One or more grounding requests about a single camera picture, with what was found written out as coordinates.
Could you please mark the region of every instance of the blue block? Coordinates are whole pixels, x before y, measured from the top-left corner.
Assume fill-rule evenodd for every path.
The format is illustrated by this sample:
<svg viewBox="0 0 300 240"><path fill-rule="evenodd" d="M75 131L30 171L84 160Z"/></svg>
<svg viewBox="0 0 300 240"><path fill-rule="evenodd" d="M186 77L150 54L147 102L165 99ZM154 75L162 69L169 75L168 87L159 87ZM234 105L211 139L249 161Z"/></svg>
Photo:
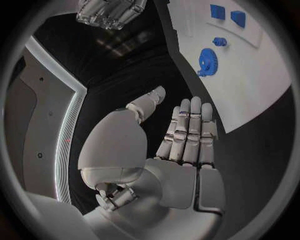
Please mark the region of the blue block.
<svg viewBox="0 0 300 240"><path fill-rule="evenodd" d="M246 14L243 11L232 11L230 13L230 18L233 20L237 25L244 28L246 25Z"/></svg>
<svg viewBox="0 0 300 240"><path fill-rule="evenodd" d="M218 5L210 5L211 17L214 19L225 20L225 7Z"/></svg>

